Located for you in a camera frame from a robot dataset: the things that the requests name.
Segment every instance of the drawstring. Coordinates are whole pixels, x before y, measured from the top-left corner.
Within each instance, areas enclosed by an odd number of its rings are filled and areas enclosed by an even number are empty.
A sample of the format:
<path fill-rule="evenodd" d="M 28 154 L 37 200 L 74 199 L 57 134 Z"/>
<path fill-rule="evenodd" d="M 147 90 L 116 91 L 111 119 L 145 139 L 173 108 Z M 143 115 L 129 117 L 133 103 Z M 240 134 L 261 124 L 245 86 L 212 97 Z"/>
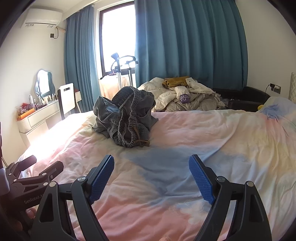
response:
<path fill-rule="evenodd" d="M 136 140 L 135 143 L 139 143 L 139 146 L 140 147 L 143 147 L 143 146 L 149 146 L 150 145 L 150 141 L 146 141 L 146 140 L 140 140 L 140 134 L 137 130 L 137 127 L 136 126 L 133 126 L 133 129 L 135 130 L 136 134 L 137 134 L 137 137 L 139 140 Z"/>

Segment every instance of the mirror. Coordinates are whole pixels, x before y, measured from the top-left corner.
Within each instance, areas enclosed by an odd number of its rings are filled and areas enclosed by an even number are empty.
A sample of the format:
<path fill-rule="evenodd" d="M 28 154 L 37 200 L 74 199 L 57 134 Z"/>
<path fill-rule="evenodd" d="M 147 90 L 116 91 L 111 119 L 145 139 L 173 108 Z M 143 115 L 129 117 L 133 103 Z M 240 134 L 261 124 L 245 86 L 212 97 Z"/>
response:
<path fill-rule="evenodd" d="M 35 85 L 35 93 L 37 97 L 46 97 L 48 95 L 55 94 L 55 87 L 52 82 L 51 72 L 45 70 L 39 70 L 37 73 L 37 80 Z"/>

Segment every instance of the power outlet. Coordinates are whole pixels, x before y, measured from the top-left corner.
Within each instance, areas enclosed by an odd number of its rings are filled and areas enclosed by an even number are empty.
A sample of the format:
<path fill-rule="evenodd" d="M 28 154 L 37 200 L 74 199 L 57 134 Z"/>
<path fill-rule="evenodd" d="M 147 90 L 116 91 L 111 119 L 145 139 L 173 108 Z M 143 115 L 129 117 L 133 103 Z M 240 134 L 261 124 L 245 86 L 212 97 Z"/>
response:
<path fill-rule="evenodd" d="M 274 87 L 274 92 L 280 94 L 280 93 L 281 93 L 281 87 L 278 86 L 278 85 L 276 85 L 276 86 Z"/>
<path fill-rule="evenodd" d="M 280 94 L 281 93 L 281 87 L 275 84 L 270 84 L 271 90 Z"/>

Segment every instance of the chair backrest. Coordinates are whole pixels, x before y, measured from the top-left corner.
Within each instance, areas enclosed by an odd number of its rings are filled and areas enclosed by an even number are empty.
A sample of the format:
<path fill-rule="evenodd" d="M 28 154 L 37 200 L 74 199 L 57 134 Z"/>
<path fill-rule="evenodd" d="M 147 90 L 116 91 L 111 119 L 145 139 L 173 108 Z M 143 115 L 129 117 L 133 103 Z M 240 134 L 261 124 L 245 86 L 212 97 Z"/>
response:
<path fill-rule="evenodd" d="M 59 109 L 62 120 L 65 119 L 65 114 L 71 111 L 76 106 L 74 85 L 73 83 L 62 85 L 58 91 Z"/>

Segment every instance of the yellow cloth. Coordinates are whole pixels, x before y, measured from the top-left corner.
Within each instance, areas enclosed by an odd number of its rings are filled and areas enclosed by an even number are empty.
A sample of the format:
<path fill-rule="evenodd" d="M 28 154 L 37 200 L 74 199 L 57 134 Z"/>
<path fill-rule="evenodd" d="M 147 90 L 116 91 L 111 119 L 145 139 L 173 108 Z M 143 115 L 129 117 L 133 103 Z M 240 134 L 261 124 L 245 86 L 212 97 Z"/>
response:
<path fill-rule="evenodd" d="M 189 76 L 164 79 L 163 87 L 169 88 L 169 87 L 176 87 L 176 86 L 187 86 L 187 83 L 186 83 L 187 78 L 189 78 Z"/>

